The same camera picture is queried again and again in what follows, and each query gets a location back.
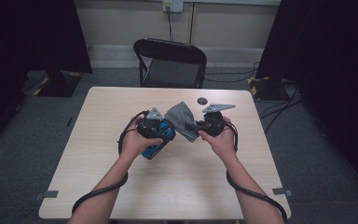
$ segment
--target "wall outlet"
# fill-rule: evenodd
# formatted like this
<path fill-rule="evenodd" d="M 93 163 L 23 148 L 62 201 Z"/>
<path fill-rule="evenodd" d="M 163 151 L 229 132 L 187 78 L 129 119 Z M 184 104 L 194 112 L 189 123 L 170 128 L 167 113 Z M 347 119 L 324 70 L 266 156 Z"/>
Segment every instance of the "wall outlet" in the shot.
<path fill-rule="evenodd" d="M 162 1 L 162 11 L 183 12 L 183 0 L 178 1 Z"/>

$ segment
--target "person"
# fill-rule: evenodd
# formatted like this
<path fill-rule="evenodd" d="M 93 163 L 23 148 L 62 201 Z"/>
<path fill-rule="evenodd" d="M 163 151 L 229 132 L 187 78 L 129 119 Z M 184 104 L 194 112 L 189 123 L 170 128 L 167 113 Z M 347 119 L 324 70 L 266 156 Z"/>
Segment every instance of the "person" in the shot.
<path fill-rule="evenodd" d="M 136 124 L 141 119 L 136 119 L 129 130 L 136 129 Z M 238 159 L 234 150 L 233 131 L 226 127 L 216 137 L 212 137 L 203 131 L 199 131 L 199 135 L 202 140 L 211 145 L 213 152 L 226 166 L 231 179 L 235 183 L 245 189 L 266 195 L 266 192 L 257 185 Z M 142 154 L 146 147 L 161 143 L 162 139 L 144 138 L 136 131 L 127 132 L 120 156 L 93 190 L 118 183 L 126 175 L 135 158 Z M 107 223 L 114 209 L 118 192 L 119 189 L 114 189 L 87 199 L 78 206 L 68 223 Z M 236 194 L 246 223 L 284 223 L 275 206 L 237 190 Z"/>

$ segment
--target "black folding chair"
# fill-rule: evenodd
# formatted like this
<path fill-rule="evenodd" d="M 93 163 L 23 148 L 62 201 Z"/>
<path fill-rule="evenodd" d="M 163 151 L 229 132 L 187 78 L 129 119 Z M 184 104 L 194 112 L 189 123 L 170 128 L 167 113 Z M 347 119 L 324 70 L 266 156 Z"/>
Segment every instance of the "black folding chair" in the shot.
<path fill-rule="evenodd" d="M 139 59 L 141 87 L 202 88 L 207 59 L 192 45 L 145 38 L 133 45 Z M 147 67 L 144 57 L 152 61 Z"/>

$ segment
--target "forearm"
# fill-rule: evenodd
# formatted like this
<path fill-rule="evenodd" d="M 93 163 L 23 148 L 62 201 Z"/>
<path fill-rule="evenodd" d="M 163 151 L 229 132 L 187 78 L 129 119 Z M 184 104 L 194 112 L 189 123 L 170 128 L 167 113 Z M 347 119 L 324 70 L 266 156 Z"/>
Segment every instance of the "forearm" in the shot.
<path fill-rule="evenodd" d="M 93 190 L 118 183 L 130 169 L 134 158 L 119 157 Z M 112 214 L 119 189 L 87 199 L 75 210 L 68 223 L 107 223 Z"/>
<path fill-rule="evenodd" d="M 267 195 L 252 179 L 235 154 L 222 159 L 231 179 L 244 189 Z M 246 223 L 283 223 L 278 209 L 270 203 L 236 190 Z"/>

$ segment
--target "light wooden tabletop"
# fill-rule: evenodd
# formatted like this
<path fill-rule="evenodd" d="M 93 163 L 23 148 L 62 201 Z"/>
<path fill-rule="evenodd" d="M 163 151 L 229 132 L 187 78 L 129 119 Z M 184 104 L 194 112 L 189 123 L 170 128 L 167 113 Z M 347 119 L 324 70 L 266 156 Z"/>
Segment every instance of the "light wooden tabletop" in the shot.
<path fill-rule="evenodd" d="M 269 197 L 280 203 L 290 217 L 269 145 L 248 91 L 181 90 L 94 87 L 83 104 L 48 190 L 57 198 L 42 202 L 39 216 L 69 218 L 72 206 L 99 182 L 118 157 L 117 140 L 137 113 L 156 107 L 165 114 L 185 102 L 195 120 L 203 119 L 197 100 L 208 104 L 235 105 L 222 111 L 239 133 L 240 161 Z M 242 219 L 234 189 L 226 181 L 226 169 L 198 138 L 188 142 L 177 133 L 153 160 L 139 156 L 120 189 L 113 219 Z"/>

